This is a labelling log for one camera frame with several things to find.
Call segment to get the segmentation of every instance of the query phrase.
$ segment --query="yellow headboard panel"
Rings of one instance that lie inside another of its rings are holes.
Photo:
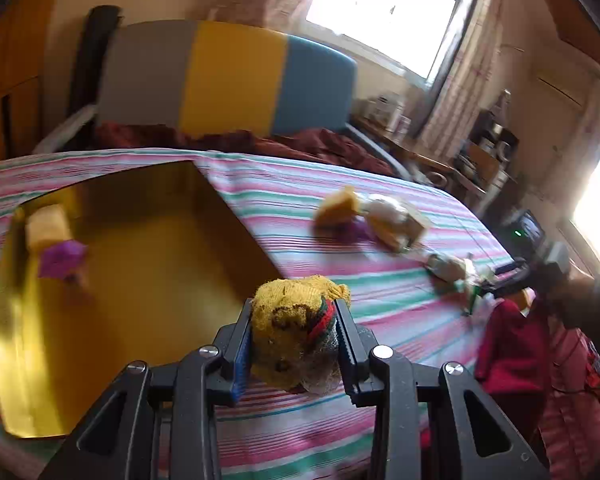
[[[180,130],[193,137],[237,129],[269,135],[286,52],[286,34],[199,22],[182,92]]]

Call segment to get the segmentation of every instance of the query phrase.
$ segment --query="window frame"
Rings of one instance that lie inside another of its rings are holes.
[[[422,89],[427,89],[431,86],[433,82],[433,77],[431,76],[431,70],[436,65],[436,59],[440,56],[440,49],[445,44],[445,38],[449,33],[449,27],[451,26],[454,16],[458,11],[458,7],[462,0],[454,0],[454,8],[449,16],[449,20],[446,23],[445,33],[443,34],[442,40],[440,41],[440,45],[438,46],[438,50],[436,55],[434,56],[434,62],[432,63],[431,69],[429,69],[429,74],[427,77],[422,77],[419,74],[416,74],[412,70],[410,70],[407,66],[400,63],[398,60],[393,59],[392,57],[387,56],[381,51],[369,46],[366,43],[362,43],[361,41],[356,40],[346,34],[336,34],[330,28],[323,27],[318,25],[317,23],[309,22],[306,18],[309,9],[311,7],[311,3],[307,6],[306,12],[302,17],[301,23],[299,25],[299,33],[302,37],[305,37],[309,40],[315,40],[319,43],[326,44],[327,46],[332,46],[338,50],[348,51],[356,56],[363,57],[371,62],[382,66],[383,68],[389,70],[390,72],[395,73],[395,75],[403,76],[410,84],[416,85]]]

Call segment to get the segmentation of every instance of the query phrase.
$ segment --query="striped bedsheet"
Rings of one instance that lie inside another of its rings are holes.
[[[433,228],[428,250],[471,252],[478,265],[508,254],[480,221],[439,190],[359,171],[265,156],[183,150],[106,150],[0,162],[0,247],[15,207],[45,192],[114,171],[192,160],[290,278],[324,274],[352,291],[356,322],[409,359],[433,366],[474,362],[482,324],[461,313],[456,294],[436,293],[417,259],[373,241],[347,244],[312,234],[320,200],[344,185],[410,200]],[[240,405],[218,409],[222,474],[231,480],[339,478],[368,465],[374,413],[355,409],[342,388],[325,397],[291,395],[253,381]],[[57,440],[18,440],[0,425],[0,459],[24,479],[38,476]]]

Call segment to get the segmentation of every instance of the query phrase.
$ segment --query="gold tray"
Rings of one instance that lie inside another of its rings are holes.
[[[60,203],[89,247],[85,290],[38,279],[24,224]],[[68,434],[122,367],[211,343],[280,272],[192,162],[121,171],[23,203],[0,259],[0,415]]]

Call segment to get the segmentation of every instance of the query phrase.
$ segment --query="red cloth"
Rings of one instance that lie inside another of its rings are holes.
[[[308,162],[322,162],[352,170],[396,176],[384,161],[371,155],[353,140],[325,128],[308,128],[292,137],[260,139],[238,130],[226,134],[191,137],[163,124],[131,125],[103,123],[94,131],[94,148],[176,148],[216,150],[225,153],[269,155]]]
[[[527,440],[538,427],[551,390],[549,327],[537,303],[525,318],[511,300],[491,313],[474,376]]]

